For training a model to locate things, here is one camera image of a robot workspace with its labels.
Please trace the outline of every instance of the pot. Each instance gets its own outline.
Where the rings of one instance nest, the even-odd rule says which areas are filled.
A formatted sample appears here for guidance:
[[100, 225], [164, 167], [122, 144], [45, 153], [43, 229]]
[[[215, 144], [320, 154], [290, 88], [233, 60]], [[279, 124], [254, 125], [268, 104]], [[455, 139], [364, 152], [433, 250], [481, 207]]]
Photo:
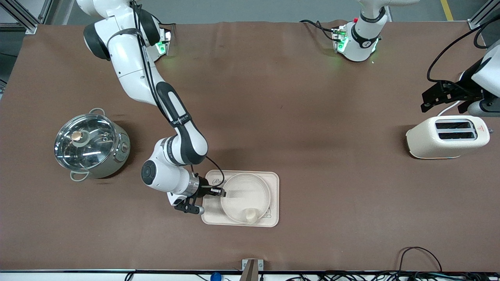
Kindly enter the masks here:
[[57, 133], [54, 154], [57, 162], [70, 170], [75, 182], [99, 179], [118, 171], [130, 153], [125, 130], [109, 120], [101, 108], [94, 108], [68, 121]]

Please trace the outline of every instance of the gray floor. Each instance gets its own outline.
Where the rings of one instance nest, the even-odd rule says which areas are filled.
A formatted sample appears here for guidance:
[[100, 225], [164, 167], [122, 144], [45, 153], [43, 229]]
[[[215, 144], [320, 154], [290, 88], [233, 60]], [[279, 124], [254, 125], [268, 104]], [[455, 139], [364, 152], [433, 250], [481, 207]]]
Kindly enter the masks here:
[[[83, 13], [75, 0], [56, 0], [51, 19], [54, 25], [88, 25], [99, 20]], [[454, 20], [470, 18], [486, 0], [447, 0]], [[355, 0], [142, 0], [143, 9], [162, 22], [178, 24], [209, 24], [218, 22], [298, 22], [335, 19], [351, 20], [359, 16]], [[440, 0], [420, 0], [407, 7], [391, 7], [395, 22], [446, 21]], [[500, 21], [484, 32], [487, 43], [500, 39]], [[23, 32], [0, 32], [0, 52], [17, 55]], [[0, 79], [8, 81], [15, 57], [0, 55]]]

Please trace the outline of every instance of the black cable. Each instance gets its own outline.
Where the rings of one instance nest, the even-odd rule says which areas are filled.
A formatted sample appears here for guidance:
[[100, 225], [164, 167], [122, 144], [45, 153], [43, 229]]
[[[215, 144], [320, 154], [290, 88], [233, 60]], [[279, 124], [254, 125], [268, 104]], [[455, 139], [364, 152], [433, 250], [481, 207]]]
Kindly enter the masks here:
[[423, 251], [426, 251], [427, 253], [429, 253], [437, 262], [437, 264], [439, 265], [439, 272], [443, 272], [443, 267], [441, 266], [441, 262], [439, 261], [439, 259], [431, 252], [429, 251], [428, 249], [426, 248], [422, 248], [422, 247], [419, 247], [419, 246], [414, 246], [414, 247], [408, 247], [406, 250], [403, 251], [403, 253], [401, 254], [401, 259], [399, 260], [399, 269], [397, 271], [397, 274], [396, 274], [396, 280], [399, 280], [400, 279], [400, 274], [401, 274], [401, 268], [403, 267], [403, 259], [405, 258], [405, 254], [410, 251], [410, 250], [413, 250], [413, 249], [419, 249], [419, 250], [423, 250]]
[[415, 274], [413, 274], [413, 279], [412, 281], [417, 281], [417, 276], [419, 275], [419, 272], [418, 271], [415, 271]]
[[[130, 1], [130, 5], [132, 6], [132, 9], [133, 9], [133, 20], [135, 23], [135, 28], [137, 30], [140, 30], [140, 28], [139, 28], [140, 22], [138, 23], [137, 17], [139, 17], [139, 19], [140, 19], [143, 5], [142, 4], [137, 5], [135, 0]], [[151, 95], [154, 99], [154, 102], [156, 103], [156, 106], [158, 107], [159, 111], [163, 115], [163, 117], [165, 117], [165, 119], [170, 121], [168, 115], [165, 113], [165, 110], [163, 109], [163, 106], [160, 103], [158, 93], [156, 92], [156, 89], [155, 89], [155, 85], [154, 85], [154, 81], [153, 81], [153, 73], [151, 71], [151, 64], [150, 64], [149, 60], [146, 62], [146, 56], [144, 55], [144, 47], [146, 46], [146, 42], [144, 41], [144, 38], [142, 37], [141, 33], [139, 33], [137, 35], [137, 42], [139, 44], [140, 56], [142, 58], [142, 66], [144, 67], [144, 72], [146, 73], [146, 80], [147, 80], [147, 84], [149, 86], [149, 90], [151, 91]]]
[[326, 36], [326, 38], [328, 38], [328, 39], [330, 39], [330, 40], [332, 40], [334, 42], [340, 42], [340, 39], [334, 39], [333, 38], [334, 33], [333, 33], [333, 31], [331, 29], [329, 30], [331, 32], [331, 37], [330, 37], [330, 36], [328, 36], [327, 32], [325, 31], [325, 28], [321, 25], [321, 22], [319, 20], [316, 21], [316, 24], [319, 26], [319, 28], [321, 29], [321, 31], [323, 32], [323, 34]]
[[476, 48], [479, 48], [479, 49], [488, 49], [489, 47], [491, 47], [491, 45], [487, 45], [487, 46], [483, 46], [483, 45], [479, 45], [478, 43], [478, 39], [479, 39], [479, 35], [481, 35], [481, 33], [483, 32], [483, 30], [485, 30], [485, 28], [491, 24], [492, 22], [498, 20], [498, 17], [500, 16], [500, 14], [497, 14], [496, 16], [494, 16], [493, 18], [491, 18], [490, 20], [488, 20], [487, 22], [481, 24], [481, 28], [477, 31], [477, 33], [474, 35], [474, 46]]
[[15, 54], [8, 54], [8, 53], [4, 53], [4, 52], [0, 52], [0, 55], [4, 55], [4, 56], [9, 56], [9, 57], [14, 57], [14, 58], [17, 58], [18, 56], [15, 55]]
[[330, 281], [336, 281], [336, 280], [338, 280], [338, 279], [340, 279], [340, 278], [342, 278], [342, 276], [340, 276], [340, 275], [337, 275], [337, 276], [335, 277], [335, 279], [334, 279], [333, 277], [330, 277]]
[[210, 162], [212, 162], [212, 163], [213, 163], [213, 164], [217, 167], [217, 169], [220, 171], [220, 173], [222, 174], [222, 181], [221, 181], [221, 182], [219, 182], [217, 185], [214, 185], [214, 186], [213, 186], [214, 188], [217, 188], [217, 187], [221, 186], [221, 185], [224, 183], [224, 180], [226, 179], [226, 178], [224, 177], [224, 172], [222, 171], [221, 167], [219, 167], [219, 165], [217, 165], [217, 163], [215, 163], [215, 162], [214, 162], [214, 161], [213, 161], [210, 157], [208, 157], [208, 156], [207, 156], [206, 158], [207, 158], [208, 160], [210, 160]]
[[319, 277], [319, 279], [317, 281], [332, 281], [332, 279], [326, 275], [317, 275]]
[[[198, 173], [195, 173], [195, 168], [193, 168], [193, 164], [190, 165], [191, 166], [191, 173], [194, 174], [194, 176], [197, 178], [198, 177]], [[200, 188], [196, 189], [196, 192], [192, 195], [193, 197], [193, 200], [192, 200], [192, 205], [194, 206], [195, 203], [196, 203], [196, 198], [198, 198], [198, 192], [200, 191]]]
[[326, 28], [324, 28], [324, 27], [322, 27], [322, 26], [319, 26], [319, 25], [317, 25], [316, 23], [314, 23], [314, 22], [312, 22], [312, 21], [310, 21], [310, 20], [308, 20], [308, 19], [303, 19], [303, 20], [299, 21], [299, 23], [308, 23], [308, 24], [313, 25], [313, 26], [314, 26], [314, 27], [316, 27], [317, 29], [323, 29], [324, 31], [332, 31], [331, 29], [326, 29]]
[[356, 279], [355, 276], [358, 276], [361, 278], [362, 281], [367, 281], [363, 276], [359, 275], [358, 273], [354, 271], [343, 271], [343, 270], [326, 270], [325, 275], [334, 275], [338, 276], [339, 278], [344, 277], [348, 279], [349, 281], [360, 281]]
[[391, 273], [391, 272], [394, 272], [394, 271], [382, 271], [382, 272], [380, 272], [379, 274], [375, 275], [375, 276], [371, 279], [371, 281], [379, 281], [379, 280], [382, 280], [382, 279], [384, 279], [384, 277], [382, 277], [382, 279], [379, 279], [379, 277], [380, 277], [380, 276], [384, 276], [384, 275], [386, 275], [386, 274], [388, 274], [388, 273]]
[[319, 20], [317, 20], [316, 23], [314, 23], [314, 22], [312, 22], [312, 21], [310, 21], [308, 19], [303, 19], [303, 20], [299, 21], [299, 23], [308, 23], [308, 24], [311, 24], [315, 28], [320, 29], [323, 32], [323, 34], [326, 36], [326, 38], [328, 38], [328, 39], [330, 39], [332, 41], [335, 41], [335, 42], [340, 42], [339, 39], [334, 39], [334, 38], [328, 36], [328, 34], [327, 34], [327, 31], [328, 32], [332, 32], [332, 29], [336, 29], [336, 28], [338, 28], [338, 26], [334, 26], [334, 27], [328, 29], [328, 28], [323, 27], [321, 25], [321, 22]]
[[476, 28], [474, 28], [474, 29], [472, 29], [472, 30], [468, 31], [468, 32], [467, 32], [467, 33], [465, 33], [464, 35], [462, 35], [462, 36], [458, 37], [458, 38], [457, 38], [457, 39], [455, 39], [453, 42], [451, 42], [448, 46], [446, 46], [446, 48], [444, 48], [444, 49], [441, 51], [441, 53], [439, 53], [439, 55], [437, 55], [437, 57], [434, 59], [434, 61], [430, 64], [429, 69], [427, 70], [427, 80], [429, 80], [430, 82], [434, 82], [434, 83], [440, 83], [440, 82], [450, 83], [450, 84], [453, 84], [453, 85], [455, 85], [455, 86], [457, 86], [457, 87], [461, 88], [462, 90], [466, 91], [465, 89], [463, 89], [462, 87], [460, 87], [459, 85], [457, 85], [457, 84], [456, 84], [456, 83], [454, 83], [454, 82], [447, 81], [447, 80], [436, 80], [436, 79], [432, 79], [432, 78], [431, 78], [431, 71], [432, 71], [432, 69], [433, 69], [434, 65], [435, 65], [435, 64], [438, 62], [438, 60], [441, 58], [441, 56], [442, 56], [442, 55], [443, 55], [446, 51], [448, 51], [448, 49], [450, 49], [453, 45], [455, 45], [458, 41], [460, 41], [460, 40], [464, 39], [465, 37], [469, 36], [470, 34], [472, 34], [472, 33], [476, 32], [476, 31], [478, 31], [478, 30], [483, 29], [484, 27], [488, 26], [488, 25], [489, 25], [489, 24], [491, 24], [492, 22], [495, 22], [495, 21], [497, 21], [497, 20], [499, 20], [499, 19], [500, 19], [500, 14], [498, 14], [498, 15], [494, 16], [492, 19], [490, 19], [490, 20], [488, 20], [487, 22], [485, 22], [485, 23], [483, 23], [483, 24], [479, 25], [478, 27], [476, 27]]
[[303, 274], [299, 274], [298, 277], [288, 278], [286, 281], [299, 280], [299, 281], [311, 281], [311, 279], [305, 277]]
[[130, 271], [129, 273], [126, 274], [125, 276], [125, 281], [130, 281], [132, 280], [132, 277], [134, 276], [134, 273], [136, 273], [137, 270]]
[[203, 277], [202, 277], [201, 275], [199, 275], [199, 274], [195, 274], [195, 275], [196, 275], [196, 276], [198, 276], [199, 278], [201, 278], [201, 279], [205, 280], [205, 281], [208, 281], [207, 279], [203, 278]]
[[158, 24], [159, 24], [159, 25], [162, 25], [162, 26], [176, 26], [176, 25], [177, 25], [177, 23], [175, 23], [175, 22], [172, 22], [172, 23], [163, 23], [163, 22], [162, 22], [161, 20], [159, 20], [159, 19], [156, 17], [156, 15], [154, 15], [154, 14], [151, 14], [151, 16], [153, 16], [153, 18], [155, 18], [155, 19], [158, 21]]

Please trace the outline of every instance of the lid knob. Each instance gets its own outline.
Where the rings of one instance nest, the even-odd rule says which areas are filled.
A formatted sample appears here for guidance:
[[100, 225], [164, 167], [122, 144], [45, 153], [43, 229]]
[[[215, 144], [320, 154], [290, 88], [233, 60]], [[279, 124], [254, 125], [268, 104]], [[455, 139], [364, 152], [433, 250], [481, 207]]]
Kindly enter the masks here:
[[78, 142], [79, 140], [81, 140], [81, 139], [82, 139], [82, 137], [83, 137], [83, 136], [84, 136], [84, 134], [83, 134], [81, 131], [77, 130], [77, 131], [75, 131], [75, 132], [73, 132], [73, 133], [71, 134], [71, 139], [72, 139], [74, 142]]

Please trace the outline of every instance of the table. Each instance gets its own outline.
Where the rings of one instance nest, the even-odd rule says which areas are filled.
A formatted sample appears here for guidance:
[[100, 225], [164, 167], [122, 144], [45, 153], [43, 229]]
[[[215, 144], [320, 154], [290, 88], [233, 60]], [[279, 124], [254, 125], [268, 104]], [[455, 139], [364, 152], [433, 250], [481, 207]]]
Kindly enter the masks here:
[[[141, 182], [154, 144], [174, 131], [127, 97], [83, 28], [40, 25], [26, 36], [0, 101], [0, 268], [217, 270], [260, 258], [267, 270], [388, 270], [402, 248], [421, 246], [445, 271], [499, 269], [496, 134], [453, 160], [414, 159], [405, 147], [405, 132], [441, 109], [420, 111], [426, 71], [465, 22], [390, 22], [361, 63], [302, 23], [176, 27], [158, 70], [223, 169], [279, 175], [272, 228], [206, 225]], [[432, 76], [456, 79], [482, 55], [467, 38]], [[95, 107], [128, 132], [130, 157], [113, 177], [72, 182], [54, 139]], [[409, 252], [403, 269], [436, 265]]]

